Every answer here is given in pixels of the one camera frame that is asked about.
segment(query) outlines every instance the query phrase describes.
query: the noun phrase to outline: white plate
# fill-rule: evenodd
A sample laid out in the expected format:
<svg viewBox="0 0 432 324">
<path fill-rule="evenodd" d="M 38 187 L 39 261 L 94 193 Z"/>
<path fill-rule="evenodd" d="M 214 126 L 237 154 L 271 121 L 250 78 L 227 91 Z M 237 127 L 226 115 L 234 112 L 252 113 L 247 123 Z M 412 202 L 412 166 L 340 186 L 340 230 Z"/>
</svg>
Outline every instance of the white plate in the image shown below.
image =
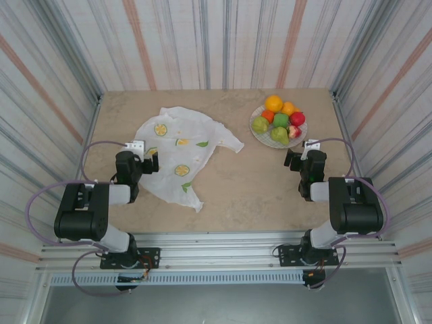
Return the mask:
<svg viewBox="0 0 432 324">
<path fill-rule="evenodd" d="M 254 122 L 254 119 L 256 117 L 261 116 L 261 114 L 263 113 L 264 110 L 265 110 L 265 107 L 260 106 L 260 107 L 256 108 L 255 111 L 250 116 L 250 121 L 249 121 L 250 131 L 252 132 L 252 134 L 254 134 L 256 139 L 258 139 L 261 143 L 266 144 L 267 146 L 273 147 L 275 149 L 288 149 L 290 147 L 299 145 L 301 142 L 303 142 L 304 138 L 306 137 L 306 133 L 308 132 L 308 123 L 306 123 L 306 122 L 304 122 L 303 125 L 301 125 L 299 127 L 300 130 L 302 131 L 302 134 L 297 138 L 294 138 L 294 139 L 290 138 L 290 142 L 288 143 L 288 145 L 283 145 L 282 143 L 276 142 L 275 140 L 271 139 L 270 132 L 272 129 L 274 129 L 273 125 L 270 125 L 269 129 L 264 134 L 257 134 L 252 129 L 252 123 Z"/>
</svg>

